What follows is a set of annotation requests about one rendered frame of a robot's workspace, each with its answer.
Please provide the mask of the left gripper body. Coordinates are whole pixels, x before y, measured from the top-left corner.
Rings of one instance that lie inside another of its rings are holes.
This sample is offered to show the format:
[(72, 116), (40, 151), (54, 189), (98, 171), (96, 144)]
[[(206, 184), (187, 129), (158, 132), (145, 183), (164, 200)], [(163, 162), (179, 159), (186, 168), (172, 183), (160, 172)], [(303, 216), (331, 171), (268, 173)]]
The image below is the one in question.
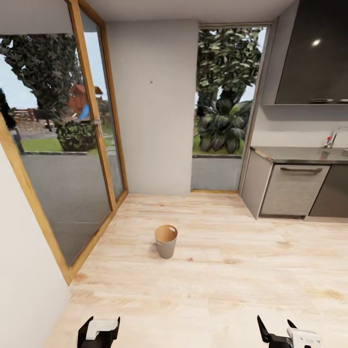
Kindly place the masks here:
[(77, 348), (110, 348), (112, 331), (101, 331), (95, 340), (86, 340), (87, 329), (82, 329), (78, 334)]

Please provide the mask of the trash can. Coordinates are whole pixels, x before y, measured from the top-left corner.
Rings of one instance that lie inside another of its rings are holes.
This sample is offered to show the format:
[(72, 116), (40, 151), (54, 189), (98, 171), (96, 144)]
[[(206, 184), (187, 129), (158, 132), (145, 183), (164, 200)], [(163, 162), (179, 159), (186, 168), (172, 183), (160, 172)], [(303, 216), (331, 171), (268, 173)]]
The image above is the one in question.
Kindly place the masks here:
[(155, 231), (159, 254), (164, 259), (169, 259), (174, 254), (178, 231), (172, 225), (161, 225)]

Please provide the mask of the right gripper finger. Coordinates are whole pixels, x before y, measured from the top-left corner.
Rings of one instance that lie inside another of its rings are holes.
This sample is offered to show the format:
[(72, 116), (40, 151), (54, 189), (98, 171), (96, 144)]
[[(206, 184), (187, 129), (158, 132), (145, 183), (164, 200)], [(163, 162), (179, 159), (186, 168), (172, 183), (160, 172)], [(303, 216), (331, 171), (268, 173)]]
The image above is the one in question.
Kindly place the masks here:
[(267, 331), (265, 325), (263, 324), (263, 322), (262, 322), (262, 320), (261, 320), (259, 315), (257, 316), (257, 320), (258, 320), (258, 325), (259, 325), (259, 329), (260, 329), (260, 333), (261, 333), (263, 342), (269, 343), (270, 336), (271, 335), (275, 335), (275, 334), (273, 334), (273, 333), (269, 334), (268, 333), (268, 331)]
[(293, 322), (291, 320), (288, 319), (287, 322), (289, 323), (290, 328), (297, 329), (297, 327), (293, 324)]

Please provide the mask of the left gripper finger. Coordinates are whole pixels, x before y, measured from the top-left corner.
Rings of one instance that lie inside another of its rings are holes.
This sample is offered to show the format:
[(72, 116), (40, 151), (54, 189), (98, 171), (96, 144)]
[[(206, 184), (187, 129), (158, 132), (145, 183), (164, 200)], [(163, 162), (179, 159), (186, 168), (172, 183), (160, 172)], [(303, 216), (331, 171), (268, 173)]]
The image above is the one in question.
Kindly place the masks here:
[(84, 325), (83, 327), (78, 331), (79, 333), (81, 332), (82, 329), (87, 329), (88, 328), (88, 325), (89, 325), (89, 322), (93, 320), (93, 317), (91, 317)]
[(112, 342), (113, 342), (113, 340), (117, 339), (119, 325), (120, 325), (120, 317), (118, 318), (117, 327), (112, 331)]

